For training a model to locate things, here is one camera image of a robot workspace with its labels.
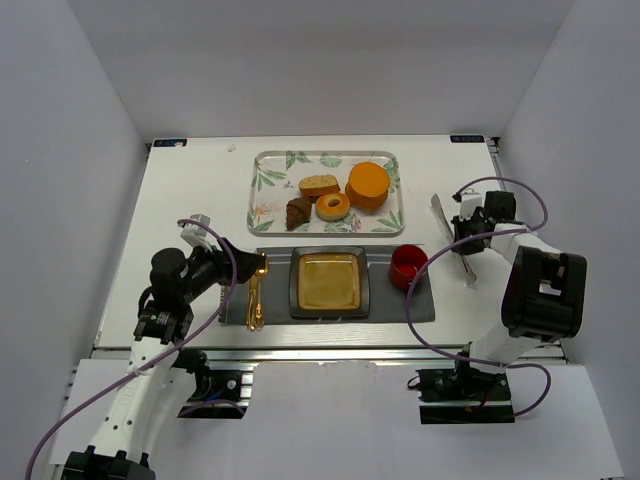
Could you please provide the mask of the silver metal tongs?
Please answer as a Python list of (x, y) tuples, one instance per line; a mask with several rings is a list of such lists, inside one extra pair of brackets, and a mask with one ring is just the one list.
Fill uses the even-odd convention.
[[(431, 197), (430, 203), (431, 203), (431, 210), (438, 221), (439, 227), (443, 235), (445, 236), (445, 238), (449, 243), (453, 243), (454, 230), (451, 227), (450, 222), (446, 218), (439, 195), (434, 194)], [(455, 252), (452, 252), (452, 255), (456, 259), (462, 271), (464, 272), (466, 286), (474, 288), (477, 281), (477, 276), (473, 271), (473, 269), (471, 268), (471, 265), (469, 264), (469, 262), (464, 256), (461, 256), (460, 254)]]

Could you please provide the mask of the round orange bun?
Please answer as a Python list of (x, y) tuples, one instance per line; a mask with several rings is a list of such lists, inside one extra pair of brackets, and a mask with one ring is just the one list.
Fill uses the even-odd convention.
[(383, 167), (361, 162), (351, 169), (345, 193), (352, 205), (375, 211), (386, 202), (390, 186), (390, 176)]

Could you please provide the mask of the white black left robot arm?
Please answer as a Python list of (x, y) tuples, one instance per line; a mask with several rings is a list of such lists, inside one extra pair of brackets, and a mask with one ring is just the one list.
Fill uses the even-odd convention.
[(127, 380), (115, 390), (104, 420), (81, 452), (69, 454), (65, 479), (152, 479), (151, 453), (162, 430), (201, 388), (206, 360), (181, 348), (194, 315), (191, 304), (213, 285), (244, 284), (266, 257), (226, 240), (198, 240), (191, 254), (165, 248), (151, 259), (150, 285), (138, 303)]

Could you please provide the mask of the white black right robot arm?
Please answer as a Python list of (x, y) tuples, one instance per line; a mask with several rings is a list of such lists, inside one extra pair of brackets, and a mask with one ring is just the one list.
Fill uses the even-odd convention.
[(542, 241), (516, 220), (510, 192), (457, 193), (454, 252), (470, 256), (491, 249), (510, 265), (500, 320), (470, 342), (456, 362), (453, 383), (465, 396), (484, 393), (527, 351), (573, 338), (582, 324), (587, 261)]

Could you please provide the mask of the sliced bread loaf piece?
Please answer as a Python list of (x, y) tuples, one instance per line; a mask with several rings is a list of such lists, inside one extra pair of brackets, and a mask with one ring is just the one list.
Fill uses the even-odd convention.
[(330, 174), (305, 177), (298, 183), (298, 188), (307, 197), (320, 197), (341, 191), (337, 178)]

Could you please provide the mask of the gold knife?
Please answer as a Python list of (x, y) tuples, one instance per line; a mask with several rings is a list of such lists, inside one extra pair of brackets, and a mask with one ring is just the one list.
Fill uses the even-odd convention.
[(256, 306), (257, 306), (257, 284), (258, 278), (253, 275), (248, 282), (248, 306), (247, 306), (247, 328), (250, 331), (256, 329)]

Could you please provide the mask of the dark brown croissant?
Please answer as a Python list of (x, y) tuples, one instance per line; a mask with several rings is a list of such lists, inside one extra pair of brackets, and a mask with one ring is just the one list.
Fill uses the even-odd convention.
[(310, 222), (313, 202), (303, 196), (290, 200), (286, 205), (286, 229), (293, 231), (300, 225)]

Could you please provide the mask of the black square plate, tan centre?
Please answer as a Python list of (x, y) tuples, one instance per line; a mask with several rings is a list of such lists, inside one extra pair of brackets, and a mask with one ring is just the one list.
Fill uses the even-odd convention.
[(295, 248), (289, 310), (298, 319), (365, 318), (370, 311), (367, 255), (357, 246)]

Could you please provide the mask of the red cup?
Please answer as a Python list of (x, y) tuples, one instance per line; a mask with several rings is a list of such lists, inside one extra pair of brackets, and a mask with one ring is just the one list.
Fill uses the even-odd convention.
[(418, 271), (426, 264), (428, 256), (422, 248), (404, 244), (395, 248), (388, 269), (390, 282), (397, 289), (406, 291), (421, 276)]

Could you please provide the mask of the right blue corner label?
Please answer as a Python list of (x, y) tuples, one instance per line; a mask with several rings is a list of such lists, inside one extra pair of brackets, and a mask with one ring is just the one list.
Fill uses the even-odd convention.
[(485, 143), (482, 135), (450, 135), (451, 143)]

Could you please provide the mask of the blue corner label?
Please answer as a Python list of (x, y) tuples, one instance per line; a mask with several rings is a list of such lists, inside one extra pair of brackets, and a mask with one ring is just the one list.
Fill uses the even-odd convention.
[(482, 135), (450, 135), (451, 143), (485, 143)]
[(155, 139), (153, 148), (180, 148), (187, 145), (186, 139)]

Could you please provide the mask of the floral leaf-pattern serving tray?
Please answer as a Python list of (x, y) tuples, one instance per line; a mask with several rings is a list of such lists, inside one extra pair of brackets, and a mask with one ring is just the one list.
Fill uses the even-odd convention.
[(255, 235), (395, 236), (405, 226), (399, 163), (385, 151), (266, 151), (246, 215)]

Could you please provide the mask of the dark grey placemat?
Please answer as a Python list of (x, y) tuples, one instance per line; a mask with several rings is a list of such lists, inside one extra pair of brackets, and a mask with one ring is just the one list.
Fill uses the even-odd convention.
[[(263, 279), (262, 301), (266, 325), (305, 325), (336, 323), (405, 323), (406, 292), (388, 278), (391, 255), (397, 245), (363, 245), (367, 256), (370, 285), (370, 309), (367, 317), (295, 318), (289, 307), (289, 271), (293, 247), (265, 247), (270, 271)], [(235, 287), (226, 310), (218, 317), (222, 325), (246, 326), (248, 284)], [(415, 323), (435, 321), (435, 307), (429, 277), (425, 274), (414, 290), (411, 316)]]

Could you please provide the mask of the left blue corner label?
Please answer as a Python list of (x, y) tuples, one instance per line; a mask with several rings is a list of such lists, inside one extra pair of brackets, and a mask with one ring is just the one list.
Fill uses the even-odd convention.
[(186, 139), (155, 139), (153, 148), (180, 148), (187, 145)]

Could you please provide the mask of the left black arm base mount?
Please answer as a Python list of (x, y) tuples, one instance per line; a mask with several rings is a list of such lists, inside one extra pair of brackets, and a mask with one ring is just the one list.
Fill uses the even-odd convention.
[(253, 384), (253, 366), (215, 360), (205, 352), (183, 350), (174, 367), (195, 379), (195, 390), (179, 413), (180, 418), (242, 419)]

